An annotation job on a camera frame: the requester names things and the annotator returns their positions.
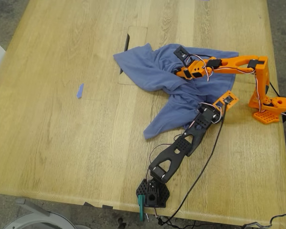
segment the wooden table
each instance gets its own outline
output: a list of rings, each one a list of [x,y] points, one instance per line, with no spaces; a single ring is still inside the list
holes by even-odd
[[[0,67],[0,193],[139,210],[135,191],[151,149],[182,130],[144,139],[168,96],[119,75],[112,55],[123,51],[129,29],[154,49],[176,42],[267,55],[277,88],[266,0],[31,0]],[[236,77],[240,102],[228,112],[214,156],[176,216],[267,225],[286,213],[283,126],[251,116],[254,86],[252,76]],[[177,209],[218,128],[208,130],[167,183],[171,196],[159,214]],[[286,228],[286,217],[274,224]]]

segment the gray floor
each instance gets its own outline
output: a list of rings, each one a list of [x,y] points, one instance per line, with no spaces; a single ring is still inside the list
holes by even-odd
[[[7,49],[17,24],[25,10],[28,0],[0,0],[0,45]],[[272,38],[276,55],[276,69],[281,95],[286,95],[286,0],[268,0],[271,21]],[[15,197],[0,195],[0,228],[4,228],[11,220],[22,215],[25,210],[14,204]],[[60,213],[69,218],[74,224],[83,224],[92,229],[118,228],[118,218],[122,217],[127,228],[144,229],[160,228],[156,219],[150,216],[151,222],[140,222],[137,213],[101,209],[86,206],[61,204],[43,200],[32,200],[46,210]],[[192,224],[190,220],[174,219],[173,224],[185,226]],[[232,229],[239,228],[231,225],[208,225],[201,228]]]

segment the orange base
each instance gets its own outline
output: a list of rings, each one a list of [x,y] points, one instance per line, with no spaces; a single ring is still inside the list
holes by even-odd
[[[279,115],[271,111],[255,112],[253,117],[264,124],[276,123],[280,120]]]

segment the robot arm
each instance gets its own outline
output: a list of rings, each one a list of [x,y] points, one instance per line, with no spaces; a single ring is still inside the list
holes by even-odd
[[[249,107],[257,108],[253,117],[258,121],[269,124],[278,122],[281,113],[286,112],[286,97],[269,98],[266,94],[269,88],[268,58],[266,56],[239,56],[234,58],[217,59],[209,57],[202,59],[199,54],[189,54],[180,46],[174,54],[183,62],[184,67],[175,74],[187,80],[207,76],[213,73],[255,74],[255,90],[249,101]]]

